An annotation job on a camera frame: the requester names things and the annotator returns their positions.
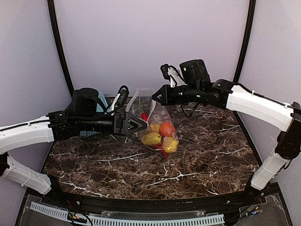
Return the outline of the yellow banana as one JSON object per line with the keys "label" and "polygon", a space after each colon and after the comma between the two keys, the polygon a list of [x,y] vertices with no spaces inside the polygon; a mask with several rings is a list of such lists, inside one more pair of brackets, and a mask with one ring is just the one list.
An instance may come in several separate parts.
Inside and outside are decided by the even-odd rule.
{"label": "yellow banana", "polygon": [[161,135],[156,132],[151,132],[151,133],[145,134],[141,138],[141,142],[144,145],[158,145],[161,142]]}

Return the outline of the clear zip top bag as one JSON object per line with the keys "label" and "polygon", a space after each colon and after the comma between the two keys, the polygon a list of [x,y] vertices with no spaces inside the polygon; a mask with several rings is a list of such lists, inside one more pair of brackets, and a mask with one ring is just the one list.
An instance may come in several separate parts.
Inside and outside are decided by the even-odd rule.
{"label": "clear zip top bag", "polygon": [[[137,89],[136,93],[132,96],[129,103],[127,104],[126,112],[129,112],[132,115],[136,116],[137,118],[144,120],[147,124],[161,125],[166,121],[169,121],[173,124],[167,109],[161,104],[152,100],[152,95],[154,93],[155,91],[150,88]],[[143,131],[145,132],[146,129],[139,131],[137,133],[140,141],[141,141]]]}

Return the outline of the orange fruit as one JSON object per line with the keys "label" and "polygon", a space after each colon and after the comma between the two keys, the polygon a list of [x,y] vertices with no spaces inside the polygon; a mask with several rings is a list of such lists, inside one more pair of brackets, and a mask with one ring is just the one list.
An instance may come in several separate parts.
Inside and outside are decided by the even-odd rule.
{"label": "orange fruit", "polygon": [[162,123],[159,127],[160,133],[164,137],[175,137],[175,128],[169,121]]}

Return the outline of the red chili pepper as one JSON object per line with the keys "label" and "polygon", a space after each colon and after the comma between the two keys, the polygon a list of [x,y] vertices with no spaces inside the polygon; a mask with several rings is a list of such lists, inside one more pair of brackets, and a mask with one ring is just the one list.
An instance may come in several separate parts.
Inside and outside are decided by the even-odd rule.
{"label": "red chili pepper", "polygon": [[[150,129],[150,125],[151,124],[148,124],[148,127],[147,127],[147,129],[146,129],[146,131],[144,132],[142,132],[142,137],[145,135],[145,134],[148,134],[148,133],[151,133],[152,131],[151,131],[151,129]],[[162,152],[162,154],[163,154],[163,156],[164,156],[164,159],[166,159],[167,158],[167,154],[166,154],[166,152],[164,151],[164,149],[163,149],[163,147],[162,147],[162,143],[163,143],[163,141],[162,141],[162,135],[161,135],[161,142],[160,142],[160,144],[158,144],[158,145],[146,145],[146,146],[148,146],[150,149],[153,149],[153,150],[155,150],[155,151],[161,151]]]}

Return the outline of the yellow round fruit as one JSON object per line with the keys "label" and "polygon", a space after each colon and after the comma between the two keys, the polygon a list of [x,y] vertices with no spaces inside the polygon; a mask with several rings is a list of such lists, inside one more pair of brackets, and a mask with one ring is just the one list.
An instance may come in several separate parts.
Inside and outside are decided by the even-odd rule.
{"label": "yellow round fruit", "polygon": [[162,147],[166,153],[175,153],[178,148],[178,140],[173,137],[165,137]]}

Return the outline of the yellow oblong fruit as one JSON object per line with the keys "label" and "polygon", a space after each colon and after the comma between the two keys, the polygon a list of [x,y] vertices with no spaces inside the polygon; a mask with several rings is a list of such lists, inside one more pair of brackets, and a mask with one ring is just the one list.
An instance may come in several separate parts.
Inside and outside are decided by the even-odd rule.
{"label": "yellow oblong fruit", "polygon": [[151,124],[150,129],[152,132],[160,133],[160,125],[159,124]]}

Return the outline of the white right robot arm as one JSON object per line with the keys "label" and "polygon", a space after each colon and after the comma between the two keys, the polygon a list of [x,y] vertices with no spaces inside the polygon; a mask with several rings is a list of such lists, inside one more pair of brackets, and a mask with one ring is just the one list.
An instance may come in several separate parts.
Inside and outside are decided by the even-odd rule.
{"label": "white right robot arm", "polygon": [[275,148],[251,177],[250,186],[253,189],[261,191],[300,154],[300,104],[280,102],[224,79],[211,82],[205,62],[201,59],[180,64],[180,70],[168,64],[162,65],[160,70],[164,79],[170,82],[152,96],[161,105],[212,105],[250,115],[280,130]]}

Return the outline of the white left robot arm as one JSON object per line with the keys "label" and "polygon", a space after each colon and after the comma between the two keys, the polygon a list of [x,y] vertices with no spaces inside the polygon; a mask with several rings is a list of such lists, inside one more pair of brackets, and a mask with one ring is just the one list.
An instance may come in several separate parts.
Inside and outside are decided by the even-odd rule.
{"label": "white left robot arm", "polygon": [[33,121],[0,129],[0,176],[37,191],[42,195],[60,192],[56,177],[38,173],[16,161],[10,150],[52,143],[77,137],[82,131],[128,136],[147,128],[147,123],[128,112],[119,113],[129,91],[123,85],[109,106],[105,106],[93,88],[81,88],[72,94],[63,111],[48,113]]}

